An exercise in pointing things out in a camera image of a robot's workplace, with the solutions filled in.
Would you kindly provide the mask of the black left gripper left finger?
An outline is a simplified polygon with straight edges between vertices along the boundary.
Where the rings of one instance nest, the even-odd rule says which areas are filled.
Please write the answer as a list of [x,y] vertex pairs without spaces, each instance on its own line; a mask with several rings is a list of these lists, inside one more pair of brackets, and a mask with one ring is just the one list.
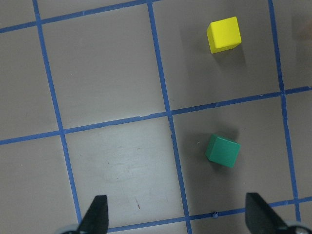
[[78,234],[106,234],[108,231],[107,195],[97,195],[77,228]]

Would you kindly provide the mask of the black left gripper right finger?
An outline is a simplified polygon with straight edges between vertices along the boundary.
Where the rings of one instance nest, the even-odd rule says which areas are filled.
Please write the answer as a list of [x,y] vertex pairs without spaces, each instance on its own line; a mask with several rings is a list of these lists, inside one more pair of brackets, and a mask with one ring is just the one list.
[[289,226],[258,193],[246,193],[245,223],[252,234],[287,234]]

